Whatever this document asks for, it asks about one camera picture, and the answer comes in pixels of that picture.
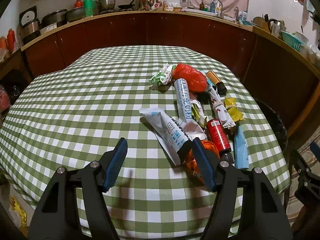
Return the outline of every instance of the yellow wrapper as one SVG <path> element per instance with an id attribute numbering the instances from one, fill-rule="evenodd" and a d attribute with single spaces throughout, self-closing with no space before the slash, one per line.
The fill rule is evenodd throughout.
<path id="1" fill-rule="evenodd" d="M 244 120 L 243 114 L 237 109 L 235 98 L 225 98 L 224 104 L 234 122 Z"/>

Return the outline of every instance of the red can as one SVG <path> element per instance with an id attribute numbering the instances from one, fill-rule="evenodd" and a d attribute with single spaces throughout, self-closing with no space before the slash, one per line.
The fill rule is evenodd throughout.
<path id="1" fill-rule="evenodd" d="M 207 128 L 211 137 L 211 141 L 217 147 L 220 156 L 231 152 L 230 143 L 223 131 L 223 127 L 218 119 L 212 119 L 208 122 Z"/>

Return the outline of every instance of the wok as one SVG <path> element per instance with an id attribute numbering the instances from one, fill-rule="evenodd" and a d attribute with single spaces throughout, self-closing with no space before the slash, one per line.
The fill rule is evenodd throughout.
<path id="1" fill-rule="evenodd" d="M 118 7 L 119 7 L 119 9 L 121 9 L 121 10 L 131 9 L 131 8 L 134 7 L 133 2 L 134 2 L 134 0 L 132 0 L 130 4 L 118 5 Z"/>

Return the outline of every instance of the red thermos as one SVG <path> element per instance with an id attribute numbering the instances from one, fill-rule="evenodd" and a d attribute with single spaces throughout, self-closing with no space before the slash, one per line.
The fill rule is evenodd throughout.
<path id="1" fill-rule="evenodd" d="M 231 155 L 231 147 L 226 134 L 223 131 L 223 126 L 218 119 L 212 119 L 208 122 L 207 128 L 211 137 L 211 141 L 217 147 L 220 159 L 230 164 L 234 163 Z"/>
<path id="2" fill-rule="evenodd" d="M 75 8 L 82 7 L 82 6 L 83 6 L 83 2 L 81 0 L 77 0 L 75 3 Z"/>
<path id="3" fill-rule="evenodd" d="M 14 30 L 10 29 L 7 36 L 8 50 L 10 53 L 13 52 L 15 41 L 16 41 L 16 36 L 14 35 Z"/>

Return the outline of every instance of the red bag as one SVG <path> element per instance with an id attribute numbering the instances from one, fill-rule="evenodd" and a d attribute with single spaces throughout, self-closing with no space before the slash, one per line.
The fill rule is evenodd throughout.
<path id="1" fill-rule="evenodd" d="M 207 90 L 207 77 L 189 65 L 179 63 L 172 72 L 175 80 L 183 78 L 188 83 L 188 88 L 194 92 Z"/>
<path id="2" fill-rule="evenodd" d="M 0 113 L 10 107 L 10 98 L 3 86 L 0 86 Z"/>

